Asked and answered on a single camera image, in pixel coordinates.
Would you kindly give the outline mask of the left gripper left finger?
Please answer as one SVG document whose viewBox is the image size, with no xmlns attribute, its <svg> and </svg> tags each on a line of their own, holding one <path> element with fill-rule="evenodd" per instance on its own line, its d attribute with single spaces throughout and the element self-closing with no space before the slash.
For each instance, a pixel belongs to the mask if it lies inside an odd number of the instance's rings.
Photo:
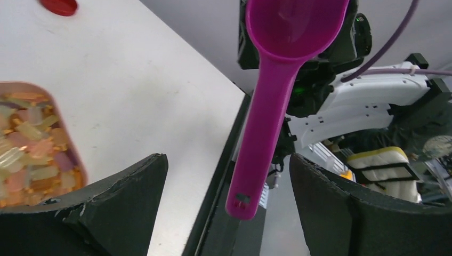
<svg viewBox="0 0 452 256">
<path fill-rule="evenodd" d="M 1 209 L 1 255 L 146 255 L 168 171 L 164 154 L 37 205 Z"/>
</svg>

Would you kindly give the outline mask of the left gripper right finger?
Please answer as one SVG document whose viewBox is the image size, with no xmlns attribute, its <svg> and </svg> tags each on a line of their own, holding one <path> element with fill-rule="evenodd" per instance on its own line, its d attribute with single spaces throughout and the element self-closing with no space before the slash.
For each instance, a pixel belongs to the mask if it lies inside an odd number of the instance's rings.
<svg viewBox="0 0 452 256">
<path fill-rule="evenodd" d="M 451 255 L 451 208 L 372 191 L 302 155 L 290 180 L 311 255 Z"/>
</svg>

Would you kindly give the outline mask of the magenta plastic scoop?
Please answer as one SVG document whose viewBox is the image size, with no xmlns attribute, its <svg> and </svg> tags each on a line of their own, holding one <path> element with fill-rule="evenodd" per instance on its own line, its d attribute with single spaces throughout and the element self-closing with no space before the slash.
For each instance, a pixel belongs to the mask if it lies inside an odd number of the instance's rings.
<svg viewBox="0 0 452 256">
<path fill-rule="evenodd" d="M 227 213 L 252 219 L 299 69 L 328 48 L 348 1 L 248 1 L 246 28 L 259 53 L 259 77 L 227 196 Z"/>
</svg>

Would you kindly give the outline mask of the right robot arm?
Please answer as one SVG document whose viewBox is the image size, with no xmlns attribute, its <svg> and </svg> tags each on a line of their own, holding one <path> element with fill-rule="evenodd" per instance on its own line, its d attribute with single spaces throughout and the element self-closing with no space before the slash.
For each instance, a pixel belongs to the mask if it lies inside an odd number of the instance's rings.
<svg viewBox="0 0 452 256">
<path fill-rule="evenodd" d="M 451 153 L 451 92 L 419 55 L 362 63 L 356 1 L 247 1 L 240 31 L 259 56 L 235 171 L 266 175 L 286 115 L 302 147 L 339 138 L 354 153 L 399 147 L 412 162 Z"/>
</svg>

